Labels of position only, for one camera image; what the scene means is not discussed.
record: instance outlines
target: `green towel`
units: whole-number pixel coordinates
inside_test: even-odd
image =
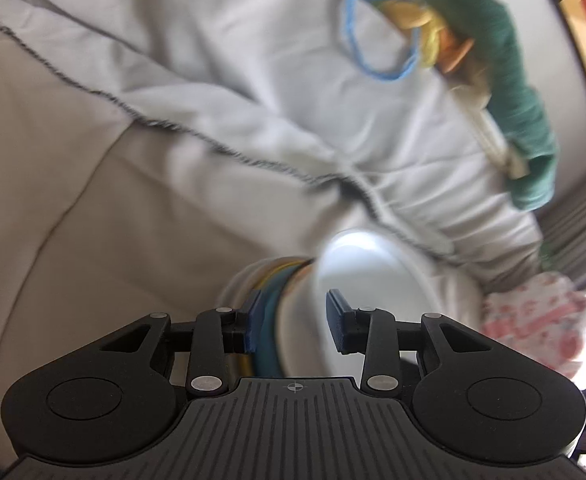
[[[489,67],[487,110],[528,161],[530,174],[506,183],[513,203],[530,211],[553,197],[558,147],[544,104],[526,82],[515,26],[497,0],[426,0],[460,37],[473,38],[474,55]]]

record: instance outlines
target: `bed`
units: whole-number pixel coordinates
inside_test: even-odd
[[[153,311],[193,319],[238,270],[374,224],[444,313],[538,271],[540,234],[438,73],[383,83],[342,0],[0,0],[0,402]],[[380,70],[406,42],[359,3]],[[0,421],[0,467],[13,460]]]

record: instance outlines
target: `stuffed toy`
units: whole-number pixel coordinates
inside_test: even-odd
[[[425,68],[437,65],[448,74],[460,66],[473,48],[471,38],[458,40],[446,22],[433,8],[418,0],[366,0],[377,7],[399,30],[410,36],[419,27],[420,62]]]

